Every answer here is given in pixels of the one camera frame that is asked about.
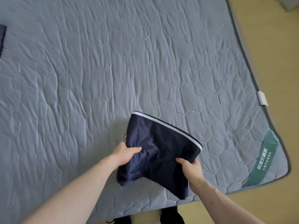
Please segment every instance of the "bare skin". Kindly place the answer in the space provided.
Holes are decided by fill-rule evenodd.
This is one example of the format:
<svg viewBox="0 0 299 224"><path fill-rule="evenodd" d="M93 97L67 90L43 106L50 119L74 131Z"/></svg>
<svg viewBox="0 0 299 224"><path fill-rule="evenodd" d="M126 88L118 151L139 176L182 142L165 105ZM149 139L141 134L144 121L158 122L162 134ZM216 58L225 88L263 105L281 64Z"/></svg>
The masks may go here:
<svg viewBox="0 0 299 224"><path fill-rule="evenodd" d="M121 142L111 155L55 193L23 224L85 224L110 174L140 151L141 147L127 148ZM197 159L192 164L182 158L176 160L216 224L263 223L208 183Z"/></svg>
<svg viewBox="0 0 299 224"><path fill-rule="evenodd" d="M182 165L190 189L199 196L215 224L263 223L205 180L202 167L197 159L193 163L182 158L176 158L176 161Z"/></svg>

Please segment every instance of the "person's right arm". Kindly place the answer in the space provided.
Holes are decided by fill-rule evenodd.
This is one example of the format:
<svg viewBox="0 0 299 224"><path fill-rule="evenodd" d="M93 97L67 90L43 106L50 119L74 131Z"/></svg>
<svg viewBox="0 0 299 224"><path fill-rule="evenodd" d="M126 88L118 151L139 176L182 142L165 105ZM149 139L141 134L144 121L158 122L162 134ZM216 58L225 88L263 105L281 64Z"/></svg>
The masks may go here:
<svg viewBox="0 0 299 224"><path fill-rule="evenodd" d="M199 196L215 224L263 223L205 180L202 167L197 159L193 163L182 158L177 158L176 161L182 165L183 173L189 181L191 190Z"/></svg>

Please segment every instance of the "forearm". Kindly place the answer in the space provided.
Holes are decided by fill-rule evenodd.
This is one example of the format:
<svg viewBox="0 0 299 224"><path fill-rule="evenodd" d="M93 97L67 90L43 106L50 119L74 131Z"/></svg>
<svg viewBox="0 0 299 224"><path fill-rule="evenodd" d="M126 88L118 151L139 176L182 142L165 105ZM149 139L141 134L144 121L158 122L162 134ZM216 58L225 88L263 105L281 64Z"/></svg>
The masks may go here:
<svg viewBox="0 0 299 224"><path fill-rule="evenodd" d="M112 156L104 158L54 194L23 224L86 223L109 175L115 168L117 166Z"/></svg>
<svg viewBox="0 0 299 224"><path fill-rule="evenodd" d="M215 224L263 223L205 180L198 180L195 191Z"/></svg>

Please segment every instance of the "yellow floor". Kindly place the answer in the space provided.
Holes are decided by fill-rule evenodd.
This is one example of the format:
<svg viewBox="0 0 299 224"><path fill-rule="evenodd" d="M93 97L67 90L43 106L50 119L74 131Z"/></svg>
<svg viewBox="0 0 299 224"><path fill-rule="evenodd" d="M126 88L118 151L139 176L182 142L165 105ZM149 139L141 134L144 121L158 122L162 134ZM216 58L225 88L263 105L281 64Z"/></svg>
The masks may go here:
<svg viewBox="0 0 299 224"><path fill-rule="evenodd" d="M284 12L274 0L230 0L269 112L291 158L291 174L266 187L229 197L265 223L299 223L299 7ZM201 202L178 207L186 224L213 223ZM133 215L156 224L159 211Z"/></svg>

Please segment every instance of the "white tag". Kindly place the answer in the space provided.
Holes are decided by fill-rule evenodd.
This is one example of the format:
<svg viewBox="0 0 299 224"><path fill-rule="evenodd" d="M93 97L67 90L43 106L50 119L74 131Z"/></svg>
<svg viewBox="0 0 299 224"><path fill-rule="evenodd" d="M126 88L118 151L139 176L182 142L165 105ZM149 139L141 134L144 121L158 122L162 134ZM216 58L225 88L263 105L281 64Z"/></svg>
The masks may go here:
<svg viewBox="0 0 299 224"><path fill-rule="evenodd" d="M257 96L259 97L260 105L266 105L266 106L268 106L268 102L267 102L266 96L265 96L265 94L262 91L257 91Z"/></svg>

